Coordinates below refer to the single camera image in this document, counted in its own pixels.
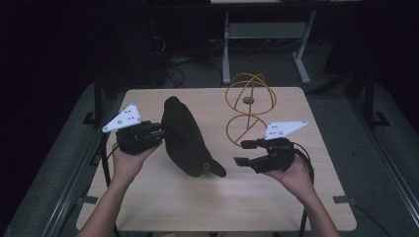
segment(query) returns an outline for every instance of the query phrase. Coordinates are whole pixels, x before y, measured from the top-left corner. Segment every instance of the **black fabric object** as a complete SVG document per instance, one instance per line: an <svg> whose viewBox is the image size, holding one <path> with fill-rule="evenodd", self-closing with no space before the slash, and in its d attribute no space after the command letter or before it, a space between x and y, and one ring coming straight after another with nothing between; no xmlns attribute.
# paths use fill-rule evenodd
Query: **black fabric object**
<svg viewBox="0 0 419 237"><path fill-rule="evenodd" d="M212 159L193 115L177 97L164 103L161 128L165 132L167 154L185 173L197 178L210 171L225 177L225 169Z"/></svg>

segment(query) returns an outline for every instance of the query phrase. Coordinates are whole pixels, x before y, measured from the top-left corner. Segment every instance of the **dark background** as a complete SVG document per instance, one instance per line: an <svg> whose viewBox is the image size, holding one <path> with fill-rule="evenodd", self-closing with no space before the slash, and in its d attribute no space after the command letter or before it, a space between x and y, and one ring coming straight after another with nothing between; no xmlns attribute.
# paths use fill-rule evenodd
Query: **dark background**
<svg viewBox="0 0 419 237"><path fill-rule="evenodd" d="M163 80L164 57L153 52L147 16L104 16L86 11L93 6L103 6L103 1L0 3L0 233L79 96L95 77L104 80L104 90L111 97L127 88L158 87ZM370 68L419 131L417 4L398 1L390 7L370 6L340 13L319 11L310 36L335 41L325 71L341 74L358 66ZM211 21L207 16L177 16L174 21L174 16L167 14L154 29L174 42L174 50L187 45L193 53L205 56L205 41L221 39L223 31L222 13L212 14ZM194 30L183 34L185 29Z"/></svg>

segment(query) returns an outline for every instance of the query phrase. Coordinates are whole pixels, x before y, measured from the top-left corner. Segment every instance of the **left hand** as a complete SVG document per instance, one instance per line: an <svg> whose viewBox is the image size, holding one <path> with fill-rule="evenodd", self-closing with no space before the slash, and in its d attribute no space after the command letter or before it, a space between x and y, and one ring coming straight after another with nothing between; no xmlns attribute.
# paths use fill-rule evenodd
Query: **left hand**
<svg viewBox="0 0 419 237"><path fill-rule="evenodd" d="M142 151L136 155L129 155L120 150L118 147L114 151L114 176L112 182L118 182L122 185L129 186L135 176L142 168L145 159L157 149L158 146Z"/></svg>

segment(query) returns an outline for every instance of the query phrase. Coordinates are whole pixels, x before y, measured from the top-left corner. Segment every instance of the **wooden table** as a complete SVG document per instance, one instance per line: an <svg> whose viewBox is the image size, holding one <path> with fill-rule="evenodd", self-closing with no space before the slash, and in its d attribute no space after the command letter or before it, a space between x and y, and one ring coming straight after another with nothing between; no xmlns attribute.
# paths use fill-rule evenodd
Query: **wooden table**
<svg viewBox="0 0 419 237"><path fill-rule="evenodd" d="M330 160L305 95L299 88L272 88L278 98L274 109L260 118L269 121L307 120L308 125L287 136L309 153L315 171L315 188L339 230L353 230L356 220L347 203L336 204L343 196L339 178ZM239 89L231 89L229 98ZM291 231L298 230L302 205L281 184L247 167L237 167L233 157L256 158L266 150L243 150L227 138L228 121L239 115L225 101L225 88L131 90L122 109L136 103L143 120L161 122L167 98L176 96L194 115L213 159L226 170L225 178L204 173L188 176L168 157L162 144L144 163L129 187L117 220L124 231ZM253 112L270 107L266 89L255 90ZM243 131L244 121L230 125ZM265 127L259 123L243 137L262 138ZM113 132L108 152L116 141ZM110 159L111 174L113 161ZM88 196L101 197L106 190L104 172L99 168ZM95 204L84 203L77 228L87 221Z"/></svg>

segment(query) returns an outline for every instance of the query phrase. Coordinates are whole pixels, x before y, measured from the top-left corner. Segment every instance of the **hand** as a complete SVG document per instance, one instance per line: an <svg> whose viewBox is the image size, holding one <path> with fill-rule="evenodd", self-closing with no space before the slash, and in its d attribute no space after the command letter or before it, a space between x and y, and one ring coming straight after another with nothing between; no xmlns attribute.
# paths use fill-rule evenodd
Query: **hand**
<svg viewBox="0 0 419 237"><path fill-rule="evenodd" d="M118 182L128 186L142 168L145 159L157 149L158 146L142 151L136 155L129 155L118 147L114 151L114 176L112 182Z"/></svg>
<svg viewBox="0 0 419 237"><path fill-rule="evenodd" d="M306 204L310 198L317 196L305 163L297 155L295 155L293 164L286 171L275 170L264 174L280 182L303 204Z"/></svg>

